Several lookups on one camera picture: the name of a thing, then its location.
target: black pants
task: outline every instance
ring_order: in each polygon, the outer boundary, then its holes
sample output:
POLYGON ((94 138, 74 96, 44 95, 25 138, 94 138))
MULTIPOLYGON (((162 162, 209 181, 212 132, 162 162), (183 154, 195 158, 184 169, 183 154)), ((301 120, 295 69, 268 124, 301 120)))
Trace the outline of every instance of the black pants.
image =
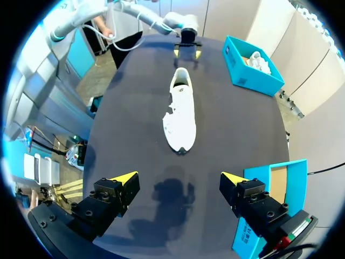
MULTIPOLYGON (((141 38, 141 36, 142 36, 142 31, 115 43, 118 47, 122 49, 130 49, 131 47, 134 47, 136 45, 136 43, 141 38)), ((122 64, 123 60, 125 59, 125 57, 128 55, 129 51, 120 51, 117 48, 115 48, 113 44, 111 44, 109 48, 112 53, 113 59, 115 61, 115 66, 118 69, 120 65, 122 64)))

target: white object in box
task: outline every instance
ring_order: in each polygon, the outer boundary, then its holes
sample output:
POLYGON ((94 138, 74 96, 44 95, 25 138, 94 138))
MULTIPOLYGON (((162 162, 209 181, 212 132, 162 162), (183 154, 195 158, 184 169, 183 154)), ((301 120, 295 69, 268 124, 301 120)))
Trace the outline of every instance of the white object in box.
POLYGON ((41 158, 39 154, 31 156, 24 154, 24 177, 42 183, 52 185, 60 184, 60 164, 51 158, 41 158))

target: person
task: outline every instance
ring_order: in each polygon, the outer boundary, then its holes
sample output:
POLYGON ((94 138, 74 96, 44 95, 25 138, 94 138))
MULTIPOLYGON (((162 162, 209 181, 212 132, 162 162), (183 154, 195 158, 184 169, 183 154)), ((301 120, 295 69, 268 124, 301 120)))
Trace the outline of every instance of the person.
MULTIPOLYGON (((116 38, 114 40, 116 45, 121 49, 130 49, 134 47, 142 37, 142 24, 136 19, 136 17, 133 17, 127 13, 115 11, 113 9, 113 4, 114 2, 108 3, 108 11, 105 17, 97 16, 93 20, 101 33, 106 37, 109 37, 109 35, 114 35, 114 31, 116 29, 116 38), (114 23, 116 28, 113 28, 111 12, 114 12, 114 23)), ((115 66, 118 69, 129 51, 118 50, 114 44, 110 44, 109 48, 112 53, 115 66)))

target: cardboard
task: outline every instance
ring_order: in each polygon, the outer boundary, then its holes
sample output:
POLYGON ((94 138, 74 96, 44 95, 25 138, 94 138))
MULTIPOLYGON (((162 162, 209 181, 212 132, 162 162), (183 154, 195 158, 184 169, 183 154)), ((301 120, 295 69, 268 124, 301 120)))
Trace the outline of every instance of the cardboard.
POLYGON ((271 191, 270 196, 280 203, 285 202, 287 185, 287 167, 271 168, 271 191))
POLYGON ((242 57, 242 59, 243 59, 243 61, 244 61, 244 64, 248 65, 248 64, 247 64, 247 60, 248 60, 248 58, 243 57, 243 56, 241 56, 241 57, 242 57))

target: white sneaker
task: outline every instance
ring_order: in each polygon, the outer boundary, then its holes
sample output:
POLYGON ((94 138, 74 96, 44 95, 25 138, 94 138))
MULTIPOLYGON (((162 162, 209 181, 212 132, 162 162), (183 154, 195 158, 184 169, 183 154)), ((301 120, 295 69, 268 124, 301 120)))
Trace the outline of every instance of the white sneaker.
POLYGON ((183 154, 192 148, 196 137, 193 88, 187 69, 176 70, 170 93, 172 114, 167 112, 163 118, 164 133, 170 147, 183 154))

